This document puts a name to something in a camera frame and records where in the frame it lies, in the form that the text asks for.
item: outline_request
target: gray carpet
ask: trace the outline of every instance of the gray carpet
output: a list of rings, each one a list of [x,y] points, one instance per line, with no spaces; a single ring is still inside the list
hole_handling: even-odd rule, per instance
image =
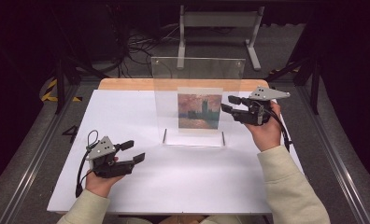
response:
[[[255,72],[252,69],[243,39],[247,37],[245,30],[233,30],[227,35],[217,34],[208,30],[192,30],[187,32],[187,57],[213,57],[213,58],[245,58],[244,78],[263,78],[269,71],[283,67],[293,49],[303,26],[284,27],[272,26],[260,29],[255,44],[257,55],[260,59],[262,71]],[[178,42],[171,40],[150,51],[154,56],[177,56]],[[144,62],[146,55],[139,52],[134,54],[134,59]],[[133,63],[126,60],[128,72],[125,74],[132,77],[148,77],[149,69],[146,65]],[[104,67],[106,64],[97,64],[95,67]],[[118,71],[112,71],[110,76],[116,77]],[[289,129],[290,136],[305,173],[310,179],[310,184],[321,198],[327,208],[332,223],[357,223],[348,200],[339,185],[332,166],[324,153],[324,145],[321,143],[319,134],[307,111],[307,105],[301,100],[298,88],[291,82],[292,74],[272,83],[280,91],[289,91],[292,96],[279,100],[282,106],[282,114]],[[92,91],[97,89],[98,80],[95,77],[83,77],[75,95],[83,97],[82,102],[71,102],[64,111],[63,119],[58,125],[46,157],[43,158],[40,169],[37,172],[29,191],[23,202],[20,202],[18,213],[13,216],[12,223],[55,223],[61,215],[46,211],[55,182],[61,172],[69,149],[71,148],[70,136],[62,133],[73,125],[79,126],[90,100]],[[13,157],[10,165],[0,177],[0,218],[21,182],[22,174],[27,169],[30,161],[36,154],[44,134],[54,115],[56,103],[45,102],[33,128],[24,139],[21,147]],[[370,176],[364,170],[354,150],[335,116],[323,85],[320,85],[319,95],[320,118],[324,123],[325,130],[338,148],[338,152],[349,170],[357,190],[362,195],[365,207],[370,214]],[[115,223],[116,216],[107,215],[104,223]]]

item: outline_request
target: hand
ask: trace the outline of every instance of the hand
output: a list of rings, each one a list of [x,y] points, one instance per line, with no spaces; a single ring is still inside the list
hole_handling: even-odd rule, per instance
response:
[[[272,106],[272,110],[280,118],[280,106],[273,101],[270,102],[270,105]],[[280,146],[281,128],[275,119],[270,118],[262,126],[250,124],[245,124],[245,126],[252,133],[255,145],[260,151]]]
[[[97,175],[95,175],[94,172],[91,172],[86,176],[86,188],[88,191],[90,191],[93,194],[96,194],[98,196],[107,198],[112,186],[124,178],[124,175],[121,176],[115,176],[111,178],[102,178]]]

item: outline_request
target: metal stand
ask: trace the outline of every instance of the metal stand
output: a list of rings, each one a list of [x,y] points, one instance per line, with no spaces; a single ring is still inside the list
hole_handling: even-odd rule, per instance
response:
[[[249,57],[256,71],[261,70],[254,49],[255,39],[261,24],[264,7],[251,12],[185,12],[184,6],[179,12],[179,48],[177,68],[184,67],[185,27],[248,27],[252,28],[252,36],[246,40]]]

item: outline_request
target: wooden edge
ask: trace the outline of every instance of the wooden edge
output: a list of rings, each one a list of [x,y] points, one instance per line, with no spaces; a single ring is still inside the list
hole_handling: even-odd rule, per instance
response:
[[[253,91],[258,86],[269,87],[263,79],[242,79],[240,80],[240,88],[238,88],[238,80],[231,79],[159,79],[159,83],[155,83],[153,78],[104,78],[101,80],[98,90],[112,91],[154,91],[156,87],[162,91],[176,90],[178,86],[195,87],[223,87],[225,91]]]

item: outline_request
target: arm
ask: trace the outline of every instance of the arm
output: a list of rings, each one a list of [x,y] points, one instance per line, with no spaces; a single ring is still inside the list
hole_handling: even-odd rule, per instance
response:
[[[279,116],[275,103],[272,108]],[[327,211],[290,153],[280,145],[281,130],[274,119],[263,126],[246,124],[255,145],[261,151],[258,159],[263,169],[267,203],[275,223],[330,223]]]
[[[107,198],[112,186],[123,176],[101,178],[91,172],[86,177],[86,188],[71,209],[57,223],[103,223],[110,200]]]

